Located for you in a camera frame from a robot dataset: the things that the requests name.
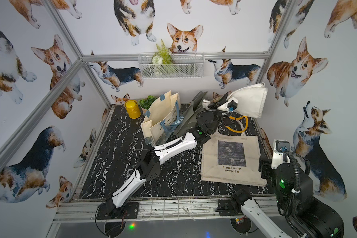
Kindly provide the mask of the cream canvas bag with photo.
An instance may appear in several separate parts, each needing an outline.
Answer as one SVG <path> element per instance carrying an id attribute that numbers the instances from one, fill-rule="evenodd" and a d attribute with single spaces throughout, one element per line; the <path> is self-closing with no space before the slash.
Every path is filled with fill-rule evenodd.
<path id="1" fill-rule="evenodd" d="M 214 134 L 202 147 L 201 179 L 204 181 L 266 186 L 258 171 L 257 136 Z"/>

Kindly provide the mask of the cream bag with yellow handles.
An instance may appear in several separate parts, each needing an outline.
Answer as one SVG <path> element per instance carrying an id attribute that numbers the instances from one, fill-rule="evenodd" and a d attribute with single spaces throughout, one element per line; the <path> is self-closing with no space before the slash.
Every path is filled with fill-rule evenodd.
<path id="1" fill-rule="evenodd" d="M 254 84 L 248 87 L 238 89 L 233 92 L 228 92 L 224 95 L 216 95 L 210 101 L 207 109 L 215 110 L 219 117 L 219 124 L 224 125 L 229 130 L 233 130 L 231 126 L 235 121 L 245 120 L 244 130 L 248 126 L 248 118 L 261 118 L 266 100 L 268 89 L 264 83 Z M 233 112 L 222 112 L 217 110 L 217 107 L 227 102 L 230 98 L 238 100 L 238 108 Z"/>

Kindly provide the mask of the grey-green canvas bag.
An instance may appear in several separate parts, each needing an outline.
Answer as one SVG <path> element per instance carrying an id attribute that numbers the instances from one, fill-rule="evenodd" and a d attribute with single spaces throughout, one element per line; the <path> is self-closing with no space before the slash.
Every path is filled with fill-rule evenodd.
<path id="1" fill-rule="evenodd" d="M 200 91 L 191 101 L 187 110 L 181 113 L 183 120 L 176 127 L 173 135 L 176 137 L 185 137 L 187 132 L 194 132 L 199 129 L 199 134 L 205 133 L 212 135 L 216 132 L 219 124 L 219 117 L 215 115 L 215 110 L 207 109 L 210 101 L 205 100 L 205 108 L 203 108 L 203 100 L 207 94 Z"/>

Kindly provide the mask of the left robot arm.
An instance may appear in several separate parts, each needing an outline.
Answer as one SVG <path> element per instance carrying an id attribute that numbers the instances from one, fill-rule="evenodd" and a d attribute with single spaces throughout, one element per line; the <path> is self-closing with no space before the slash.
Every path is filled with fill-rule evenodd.
<path id="1" fill-rule="evenodd" d="M 127 200 L 147 181 L 157 178 L 161 165 L 172 157 L 204 145 L 211 139 L 223 117 L 230 113 L 221 110 L 205 110 L 196 116 L 196 124 L 185 134 L 160 146 L 143 149 L 141 158 L 133 169 L 131 176 L 112 196 L 105 200 L 107 213 L 110 215 L 122 211 Z"/>

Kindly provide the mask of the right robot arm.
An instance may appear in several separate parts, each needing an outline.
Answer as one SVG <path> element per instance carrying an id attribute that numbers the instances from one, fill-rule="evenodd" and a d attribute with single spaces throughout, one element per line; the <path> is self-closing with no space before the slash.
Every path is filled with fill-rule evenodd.
<path id="1" fill-rule="evenodd" d="M 330 206 L 313 195 L 313 180 L 309 160 L 303 170 L 291 145 L 286 140 L 275 140 L 271 162 L 260 165 L 261 177 L 274 188 L 277 208 L 299 238 L 342 238 L 344 222 Z M 267 238 L 287 238 L 243 189 L 232 195 L 233 209 L 250 219 Z"/>

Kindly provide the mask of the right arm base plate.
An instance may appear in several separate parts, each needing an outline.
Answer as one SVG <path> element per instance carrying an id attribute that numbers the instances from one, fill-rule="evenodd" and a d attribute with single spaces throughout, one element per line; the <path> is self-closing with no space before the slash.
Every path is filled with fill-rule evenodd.
<path id="1" fill-rule="evenodd" d="M 243 215 L 241 205 L 235 200 L 218 200 L 217 203 L 218 206 L 215 211 L 218 212 L 221 217 Z"/>

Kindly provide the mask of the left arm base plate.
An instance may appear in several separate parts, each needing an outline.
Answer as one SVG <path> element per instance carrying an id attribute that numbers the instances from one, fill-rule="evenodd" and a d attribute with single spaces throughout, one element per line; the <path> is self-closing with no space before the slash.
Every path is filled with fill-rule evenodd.
<path id="1" fill-rule="evenodd" d="M 116 208 L 111 201 L 107 201 L 99 205 L 95 218 L 97 220 L 136 219 L 138 211 L 138 202 L 128 202 L 124 206 Z"/>

